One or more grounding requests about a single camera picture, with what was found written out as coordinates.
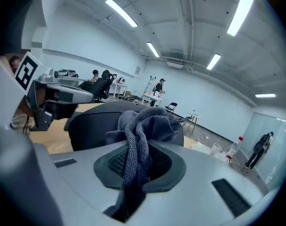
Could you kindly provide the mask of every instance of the gray cloth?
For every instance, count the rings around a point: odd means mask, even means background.
[[[128,141],[124,186],[142,186],[149,181],[152,159],[147,139],[172,142],[182,129],[180,122],[187,119],[177,119],[161,107],[148,107],[140,113],[125,111],[119,117],[118,129],[105,134],[105,143]]]

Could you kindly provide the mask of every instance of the backpack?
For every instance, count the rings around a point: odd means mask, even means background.
[[[263,148],[263,145],[266,144],[268,142],[270,138],[270,134],[264,134],[261,139],[256,143],[256,145],[253,148],[253,152],[254,153],[258,153],[260,152],[260,150]]]

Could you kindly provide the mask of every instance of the man in black shirt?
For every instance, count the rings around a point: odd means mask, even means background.
[[[161,93],[165,93],[165,92],[163,91],[164,81],[165,81],[164,79],[160,79],[160,83],[157,83],[156,89],[154,90],[153,95],[155,95],[156,91],[161,92]],[[155,103],[155,102],[156,102],[155,100],[152,100],[152,101],[151,101],[151,106],[154,106],[154,103]]]

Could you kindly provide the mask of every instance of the ladder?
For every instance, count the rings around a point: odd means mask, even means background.
[[[145,88],[144,94],[151,93],[151,90],[153,89],[153,85],[154,85],[154,82],[156,81],[156,78],[157,77],[153,78],[152,76],[149,78],[149,81],[148,81],[148,84]]]

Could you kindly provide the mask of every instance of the bottle with red cap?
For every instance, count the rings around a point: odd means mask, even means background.
[[[227,151],[226,157],[228,158],[228,162],[230,162],[230,160],[233,158],[233,156],[239,151],[240,146],[241,146],[241,142],[242,142],[243,138],[239,137],[238,141],[234,142],[229,150]]]

